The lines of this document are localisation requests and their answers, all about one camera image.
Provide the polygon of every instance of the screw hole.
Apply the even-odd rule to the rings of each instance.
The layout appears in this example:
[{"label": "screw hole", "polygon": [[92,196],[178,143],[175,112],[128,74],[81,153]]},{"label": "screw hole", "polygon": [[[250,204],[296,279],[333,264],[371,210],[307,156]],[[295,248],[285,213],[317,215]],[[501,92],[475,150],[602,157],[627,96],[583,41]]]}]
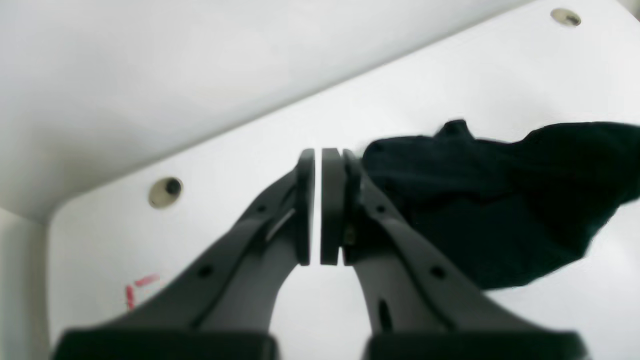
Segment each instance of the screw hole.
[{"label": "screw hole", "polygon": [[572,28],[582,23],[582,19],[580,19],[580,16],[578,16],[578,14],[568,9],[561,9],[561,8],[554,9],[551,12],[551,17],[558,23],[564,26],[572,27]]},{"label": "screw hole", "polygon": [[382,331],[393,331],[394,325],[391,322],[391,313],[389,312],[387,302],[384,300],[380,300],[380,303],[378,304],[378,316],[380,317],[380,326],[382,327]]},{"label": "screw hole", "polygon": [[213,273],[213,267],[209,265],[205,265],[200,270],[198,270],[198,277],[204,279],[209,277]]},{"label": "screw hole", "polygon": [[182,185],[180,184],[180,181],[178,179],[173,178],[167,181],[166,185],[164,186],[164,190],[170,195],[177,195],[182,190]]},{"label": "screw hole", "polygon": [[438,279],[442,280],[445,278],[446,273],[444,272],[444,269],[439,267],[439,266],[434,266],[433,268],[431,268],[431,275],[437,277]]}]

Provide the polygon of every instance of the red marking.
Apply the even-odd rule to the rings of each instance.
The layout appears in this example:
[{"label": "red marking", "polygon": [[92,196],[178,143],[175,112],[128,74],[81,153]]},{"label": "red marking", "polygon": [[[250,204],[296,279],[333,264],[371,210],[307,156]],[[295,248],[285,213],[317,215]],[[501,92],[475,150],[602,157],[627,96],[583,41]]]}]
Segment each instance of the red marking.
[{"label": "red marking", "polygon": [[138,280],[138,281],[134,281],[133,283],[134,283],[137,287],[141,288],[141,287],[143,287],[143,286],[145,286],[145,285],[149,285],[150,283],[152,283],[152,282],[154,282],[154,281],[158,280],[159,278],[160,278],[160,275],[158,275],[158,274],[152,274],[152,275],[149,275],[149,276],[145,276],[145,277],[143,277],[142,279],[140,279],[140,280]]},{"label": "red marking", "polygon": [[127,309],[133,310],[133,307],[136,305],[136,300],[133,295],[133,286],[127,285],[125,292],[127,294]]}]

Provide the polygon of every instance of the mounting hole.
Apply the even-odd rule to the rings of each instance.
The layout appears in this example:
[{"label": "mounting hole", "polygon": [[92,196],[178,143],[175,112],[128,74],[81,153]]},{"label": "mounting hole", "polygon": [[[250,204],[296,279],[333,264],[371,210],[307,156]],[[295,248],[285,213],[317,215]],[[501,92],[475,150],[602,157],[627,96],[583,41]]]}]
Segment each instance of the mounting hole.
[{"label": "mounting hole", "polygon": [[582,19],[580,19],[578,14],[568,9],[553,9],[553,11],[551,11],[551,17],[558,23],[571,28],[575,28],[582,23]]},{"label": "mounting hole", "polygon": [[173,204],[182,193],[184,185],[177,177],[166,177],[156,181],[149,190],[149,205],[154,209],[163,209]]},{"label": "mounting hole", "polygon": [[213,273],[213,267],[211,265],[205,265],[200,270],[198,270],[198,277],[201,279],[205,279],[209,277]]},{"label": "mounting hole", "polygon": [[380,300],[378,303],[378,317],[380,318],[380,326],[383,332],[391,332],[394,329],[394,324],[391,322],[391,313],[387,302]]},{"label": "mounting hole", "polygon": [[433,268],[431,268],[431,275],[437,277],[438,279],[442,280],[445,278],[445,276],[447,275],[444,272],[444,269],[439,267],[439,266],[434,266]]}]

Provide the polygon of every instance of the black cloth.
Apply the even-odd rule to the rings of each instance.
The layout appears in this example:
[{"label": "black cloth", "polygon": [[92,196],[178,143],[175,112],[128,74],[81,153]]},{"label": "black cloth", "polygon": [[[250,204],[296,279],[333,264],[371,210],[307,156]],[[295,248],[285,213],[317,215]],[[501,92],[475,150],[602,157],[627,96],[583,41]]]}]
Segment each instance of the black cloth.
[{"label": "black cloth", "polygon": [[362,164],[409,224],[482,289],[525,285],[584,256],[640,192],[640,127],[556,124],[515,143],[464,120],[370,144]]}]

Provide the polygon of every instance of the white background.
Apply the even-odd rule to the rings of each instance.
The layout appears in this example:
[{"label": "white background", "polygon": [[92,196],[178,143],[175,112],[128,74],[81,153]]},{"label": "white background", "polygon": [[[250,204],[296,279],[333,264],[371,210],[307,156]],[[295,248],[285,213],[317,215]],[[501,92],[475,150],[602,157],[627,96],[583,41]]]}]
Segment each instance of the white background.
[{"label": "white background", "polygon": [[0,207],[116,179],[528,0],[0,1]]},{"label": "white background", "polygon": [[[557,7],[582,24],[554,22]],[[49,227],[52,340],[124,313],[131,281],[156,272],[169,281],[304,148],[361,149],[457,117],[505,141],[556,122],[638,123],[639,63],[640,26],[618,3],[536,1],[77,197]],[[147,192],[165,176],[182,179],[184,193],[158,211]],[[587,260],[491,296],[542,325],[578,329],[595,359],[637,359],[639,215],[638,204],[622,209]],[[285,359],[358,359],[369,325],[355,275],[317,265],[317,251],[313,262],[285,282],[271,331]]]}]

